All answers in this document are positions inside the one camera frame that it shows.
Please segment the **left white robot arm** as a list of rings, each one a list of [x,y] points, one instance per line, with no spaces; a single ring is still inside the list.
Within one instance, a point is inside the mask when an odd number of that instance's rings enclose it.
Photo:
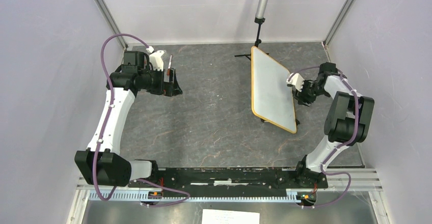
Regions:
[[[120,156],[120,143],[129,110],[138,92],[173,97],[182,94],[172,56],[165,50],[147,54],[126,51],[123,63],[109,75],[106,99],[97,129],[88,146],[77,151],[75,164],[84,180],[100,186],[124,187],[141,179],[156,186],[160,173],[154,160],[126,160]]]

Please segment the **yellow framed whiteboard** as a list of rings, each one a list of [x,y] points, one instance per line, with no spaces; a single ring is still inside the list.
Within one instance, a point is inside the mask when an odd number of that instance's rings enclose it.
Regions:
[[[255,116],[292,134],[297,132],[289,70],[258,47],[251,48],[251,109]]]

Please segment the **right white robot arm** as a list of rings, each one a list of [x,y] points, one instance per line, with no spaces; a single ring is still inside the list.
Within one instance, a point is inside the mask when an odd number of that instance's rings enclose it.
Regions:
[[[323,139],[296,166],[294,181],[300,187],[322,182],[329,163],[342,151],[365,141],[375,105],[373,98],[361,95],[349,84],[336,64],[325,62],[317,68],[316,79],[304,79],[294,72],[286,81],[299,105],[310,106],[321,95],[332,98]]]

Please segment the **red whiteboard marker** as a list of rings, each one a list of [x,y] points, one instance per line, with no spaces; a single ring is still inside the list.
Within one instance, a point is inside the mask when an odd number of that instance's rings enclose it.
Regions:
[[[167,76],[169,76],[170,73],[171,73],[172,60],[173,60],[173,55],[171,54],[169,56],[169,63],[168,63],[168,68],[167,68]]]

